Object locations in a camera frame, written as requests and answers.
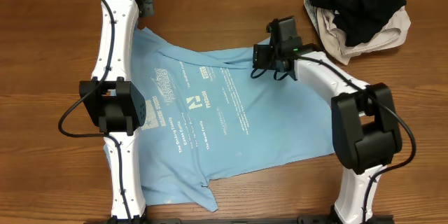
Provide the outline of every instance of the wire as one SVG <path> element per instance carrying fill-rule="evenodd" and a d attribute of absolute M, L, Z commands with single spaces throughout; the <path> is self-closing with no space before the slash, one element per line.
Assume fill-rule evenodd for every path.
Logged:
<path fill-rule="evenodd" d="M 251 78 L 256 79 L 260 76 L 262 76 L 264 73 L 266 73 L 267 69 L 264 69 L 261 73 L 257 74 L 256 76 L 254 76 L 253 74 L 257 71 L 258 69 L 253 69 L 252 73 L 251 73 Z"/>
<path fill-rule="evenodd" d="M 315 62 L 315 63 L 321 64 L 321 65 L 325 66 L 326 68 L 328 68 L 329 70 L 331 70 L 339 78 L 341 78 L 347 85 L 351 86 L 352 88 L 356 89 L 357 91 L 364 92 L 367 95 L 367 97 L 370 100 L 372 100 L 373 103 L 375 103 L 376 105 L 380 106 L 382 109 L 384 109 L 385 111 L 390 113 L 401 124 L 401 126 L 406 131 L 407 135 L 409 136 L 409 139 L 411 141 L 411 148 L 412 149 L 411 149 L 411 154 L 406 159 L 406 161 L 401 162 L 401 163 L 396 164 L 396 165 L 393 165 L 391 167 L 387 167 L 387 168 L 385 168 L 385 169 L 383 169 L 381 171 L 378 171 L 375 174 L 373 174 L 373 176 L 370 178 L 369 183 L 367 185 L 367 189 L 365 191 L 364 202 L 363 202 L 363 222 L 362 222 L 362 224 L 365 224 L 366 223 L 366 215 L 367 215 L 367 202 L 368 202 L 368 197 L 369 197 L 369 194 L 370 194 L 370 190 L 372 189 L 373 183 L 376 182 L 376 178 L 379 175 L 385 174 L 386 172 L 392 171 L 394 169 L 398 169 L 398 168 L 404 167 L 405 165 L 409 164 L 414 159 L 415 154 L 417 152 L 417 143 L 415 141 L 414 134 L 412 133 L 412 130 L 406 124 L 406 122 L 400 116 L 398 116 L 397 113 L 393 112 L 390 108 L 388 108 L 387 106 L 385 106 L 384 104 L 382 104 L 381 102 L 376 100 L 372 95 L 368 94 L 362 88 L 360 88 L 357 85 L 353 84 L 351 82 L 351 80 L 346 78 L 344 75 L 342 75 L 338 70 L 333 68 L 331 65 L 327 64 L 326 62 L 324 62 L 322 60 L 313 59 L 313 58 L 310 58 L 310 57 L 296 56 L 296 58 L 299 59 L 299 60 L 307 60 L 307 61 L 311 61 L 311 62 Z"/>
<path fill-rule="evenodd" d="M 57 128 L 58 130 L 63 133 L 65 136 L 68 137 L 73 137 L 73 138 L 84 138 L 84 137 L 106 137 L 109 138 L 110 140 L 112 140 L 115 144 L 115 147 L 117 148 L 118 151 L 118 173 L 119 173 L 119 183 L 120 183 L 120 194 L 123 198 L 123 204 L 125 205 L 126 208 L 126 214 L 127 214 L 127 219 L 129 221 L 129 223 L 132 224 L 132 219 L 131 219 L 131 214 L 130 214 L 130 210 L 129 210 L 129 206 L 127 205 L 127 201 L 126 201 L 126 196 L 125 196 L 125 189 L 123 188 L 123 162 L 122 162 L 122 158 L 121 158 L 121 150 L 120 150 L 120 143 L 118 143 L 118 141 L 113 138 L 113 136 L 110 136 L 108 134 L 101 134 L 101 133 L 93 133 L 93 134 L 72 134 L 69 133 L 67 131 L 64 130 L 64 128 L 62 127 L 62 124 L 64 123 L 65 119 L 67 118 L 67 116 L 77 107 L 79 106 L 79 104 L 81 104 L 85 99 L 87 99 L 87 97 L 89 97 L 90 95 L 92 95 L 94 92 L 97 92 L 98 89 L 102 86 L 102 84 L 104 83 L 104 81 L 107 78 L 107 75 L 109 73 L 109 71 L 111 70 L 111 61 L 112 61 L 112 54 L 113 54 L 113 45 L 115 42 L 115 20 L 113 19 L 113 14 L 112 14 L 112 10 L 111 7 L 107 4 L 106 0 L 101 0 L 101 2 L 105 5 L 108 15 L 111 19 L 111 47 L 109 48 L 109 54 L 107 57 L 107 63 L 106 63 L 106 68 L 104 70 L 104 75 L 101 77 L 101 79 L 99 80 L 98 84 L 91 90 L 89 91 L 86 95 L 84 95 L 83 97 L 81 97 L 77 102 L 75 102 L 73 105 L 70 106 L 69 109 L 67 109 L 65 111 L 65 113 L 61 116 L 61 118 L 59 119 L 59 122 L 57 124 Z"/>
<path fill-rule="evenodd" d="M 282 81 L 284 78 L 286 78 L 286 77 L 288 76 L 288 73 L 285 73 L 285 74 L 282 75 L 280 78 L 277 78 L 277 74 L 278 74 L 278 71 L 276 70 L 276 71 L 274 72 L 274 80 L 276 80 L 276 81 Z"/>

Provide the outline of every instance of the white cloth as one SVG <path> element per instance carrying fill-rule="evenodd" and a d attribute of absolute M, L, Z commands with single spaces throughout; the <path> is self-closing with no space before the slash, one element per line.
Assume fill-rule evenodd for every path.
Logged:
<path fill-rule="evenodd" d="M 355 47 L 347 47 L 345 46 L 346 34 L 333 23 L 335 14 L 331 10 L 315 8 L 311 6 L 309 0 L 305 0 L 304 5 L 327 52 L 345 65 L 352 57 L 362 53 L 401 46 L 406 40 L 407 31 L 411 25 L 403 6 L 393 14 L 389 22 L 375 34 L 371 41 Z"/>

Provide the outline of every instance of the wooden table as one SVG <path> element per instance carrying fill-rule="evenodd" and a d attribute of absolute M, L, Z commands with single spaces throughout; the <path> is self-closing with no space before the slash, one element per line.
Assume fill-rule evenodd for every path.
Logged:
<path fill-rule="evenodd" d="M 251 46 L 273 18 L 297 17 L 315 42 L 303 0 L 155 0 L 141 20 L 171 43 L 192 50 Z M 385 175 L 377 214 L 397 223 L 448 222 L 448 7 L 446 0 L 408 0 L 406 43 L 353 59 L 344 67 L 369 83 L 385 82 L 399 114 L 414 130 L 415 161 Z M 102 139 L 70 139 L 57 131 L 90 77 L 100 40 L 99 0 L 0 0 L 0 223 L 82 223 L 108 218 L 111 178 Z M 66 123 L 96 132 L 85 109 Z M 403 150 L 410 151 L 403 135 Z M 219 210 L 196 204 L 149 207 L 151 218 L 262 218 L 323 214 L 336 200 L 342 167 L 334 155 L 212 181 Z"/>

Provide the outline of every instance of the light blue t-shirt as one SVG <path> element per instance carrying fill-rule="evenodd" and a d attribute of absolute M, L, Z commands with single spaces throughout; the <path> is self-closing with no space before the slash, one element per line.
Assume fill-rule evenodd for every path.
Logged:
<path fill-rule="evenodd" d="M 328 105 L 268 71 L 251 79 L 252 48 L 193 52 L 135 30 L 132 81 L 147 115 L 139 164 L 147 205 L 196 202 L 221 179 L 333 152 Z"/>

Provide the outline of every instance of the black cloth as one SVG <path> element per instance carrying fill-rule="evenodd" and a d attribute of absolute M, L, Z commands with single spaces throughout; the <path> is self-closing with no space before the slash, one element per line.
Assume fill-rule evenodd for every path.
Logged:
<path fill-rule="evenodd" d="M 357 46 L 372 40 L 392 15 L 406 5 L 406 0 L 310 1 L 314 7 L 335 11 L 333 22 L 346 33 L 345 46 Z"/>

